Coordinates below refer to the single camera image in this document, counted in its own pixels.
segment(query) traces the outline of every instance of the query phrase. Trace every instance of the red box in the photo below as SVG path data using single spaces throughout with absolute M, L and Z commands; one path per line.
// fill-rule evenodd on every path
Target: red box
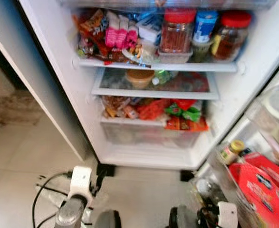
M 248 163 L 235 163 L 229 169 L 263 227 L 279 228 L 279 187 L 271 177 Z
M 273 182 L 279 187 L 279 166 L 258 152 L 246 154 L 244 159 L 249 164 L 266 172 L 272 178 Z

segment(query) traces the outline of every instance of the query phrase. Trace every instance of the blue lid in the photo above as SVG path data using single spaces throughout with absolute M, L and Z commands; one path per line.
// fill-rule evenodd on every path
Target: blue lid
M 217 19 L 218 16 L 216 11 L 201 11 L 196 14 L 197 19 Z

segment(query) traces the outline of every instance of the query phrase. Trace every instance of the refrigerator foot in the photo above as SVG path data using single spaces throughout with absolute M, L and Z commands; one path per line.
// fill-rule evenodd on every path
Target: refrigerator foot
M 114 177 L 115 176 L 115 165 L 107 165 L 107 164 L 101 164 L 99 163 L 97 165 L 97 175 L 102 174 L 103 172 L 106 171 L 106 176 L 107 177 Z
M 190 170 L 180 170 L 180 181 L 188 182 L 194 177 L 194 174 Z

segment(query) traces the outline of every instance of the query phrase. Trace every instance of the small bowl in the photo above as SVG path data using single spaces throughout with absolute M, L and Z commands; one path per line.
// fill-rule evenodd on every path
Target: small bowl
M 154 77 L 153 70 L 127 70 L 126 78 L 136 89 L 146 88 Z

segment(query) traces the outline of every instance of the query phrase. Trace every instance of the sauce jar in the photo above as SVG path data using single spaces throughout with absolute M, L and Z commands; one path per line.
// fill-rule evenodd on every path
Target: sauce jar
M 166 53 L 187 53 L 194 28 L 196 10 L 169 8 L 165 10 L 160 50 Z
M 221 157 L 226 165 L 230 165 L 237 158 L 239 153 L 244 150 L 244 143 L 241 140 L 233 140 L 230 145 L 224 147 L 221 151 Z
M 227 11 L 221 17 L 221 27 L 214 36 L 211 48 L 217 60 L 233 61 L 248 34 L 251 15 L 244 11 Z

